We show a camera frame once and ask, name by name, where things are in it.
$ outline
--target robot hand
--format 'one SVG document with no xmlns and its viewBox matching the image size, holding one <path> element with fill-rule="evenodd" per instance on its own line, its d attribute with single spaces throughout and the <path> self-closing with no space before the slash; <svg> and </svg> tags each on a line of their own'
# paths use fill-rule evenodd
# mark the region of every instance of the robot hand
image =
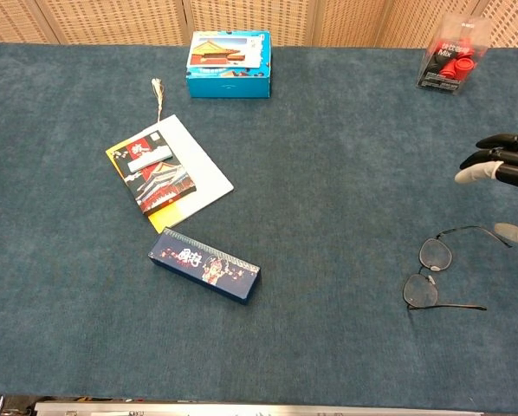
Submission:
<svg viewBox="0 0 518 416">
<path fill-rule="evenodd" d="M 456 175 L 458 184 L 478 179 L 497 179 L 518 186 L 518 135 L 497 134 L 476 143 L 483 150 L 471 154 Z M 511 224 L 495 225 L 495 232 L 518 243 L 518 227 Z"/>
</svg>

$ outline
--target clear plastic box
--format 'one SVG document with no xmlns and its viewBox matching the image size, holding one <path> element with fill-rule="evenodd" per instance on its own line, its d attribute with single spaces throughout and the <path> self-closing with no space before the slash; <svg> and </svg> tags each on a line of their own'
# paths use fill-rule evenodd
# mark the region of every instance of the clear plastic box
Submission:
<svg viewBox="0 0 518 416">
<path fill-rule="evenodd" d="M 417 86 L 458 93 L 486 54 L 490 30 L 485 17 L 444 15 L 424 53 Z"/>
</svg>

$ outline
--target book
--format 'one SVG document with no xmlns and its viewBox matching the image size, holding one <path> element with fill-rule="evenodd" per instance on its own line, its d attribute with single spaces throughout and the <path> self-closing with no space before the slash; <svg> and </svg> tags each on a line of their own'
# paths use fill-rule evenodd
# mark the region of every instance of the book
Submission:
<svg viewBox="0 0 518 416">
<path fill-rule="evenodd" d="M 107 149 L 107 155 L 146 215 L 196 191 L 196 185 L 160 131 L 125 140 Z"/>
<path fill-rule="evenodd" d="M 146 137 L 153 132 L 159 132 L 165 138 L 166 144 L 174 157 L 185 168 L 196 186 L 194 192 L 173 201 L 147 217 L 155 231 L 160 233 L 165 227 L 173 227 L 231 192 L 234 186 L 191 136 L 190 132 L 186 130 L 176 115 L 171 115 L 149 126 L 132 138 L 111 147 L 107 150 L 107 156 L 115 165 L 113 158 L 115 150 L 119 150 L 130 143 L 131 140 Z"/>
</svg>

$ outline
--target blue box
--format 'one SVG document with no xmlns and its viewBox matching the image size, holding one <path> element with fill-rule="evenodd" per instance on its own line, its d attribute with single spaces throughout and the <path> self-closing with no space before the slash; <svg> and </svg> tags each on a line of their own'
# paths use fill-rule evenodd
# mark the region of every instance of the blue box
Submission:
<svg viewBox="0 0 518 416">
<path fill-rule="evenodd" d="M 247 303 L 261 268 L 165 228 L 148 254 L 155 264 Z"/>
<path fill-rule="evenodd" d="M 186 83 L 194 98 L 269 98 L 270 33 L 194 32 Z"/>
</svg>

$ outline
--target red pagoda illustration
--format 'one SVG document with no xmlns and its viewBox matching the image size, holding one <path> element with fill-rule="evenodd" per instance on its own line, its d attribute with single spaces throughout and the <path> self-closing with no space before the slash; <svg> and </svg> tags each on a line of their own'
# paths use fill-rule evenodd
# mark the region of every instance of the red pagoda illustration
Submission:
<svg viewBox="0 0 518 416">
<path fill-rule="evenodd" d="M 159 162 L 143 185 L 138 187 L 136 202 L 143 212 L 170 204 L 188 192 L 195 191 L 195 185 L 182 165 Z"/>
<path fill-rule="evenodd" d="M 197 45 L 191 52 L 191 65 L 227 65 L 233 61 L 243 61 L 245 55 L 237 49 L 226 49 L 213 41 Z"/>
</svg>

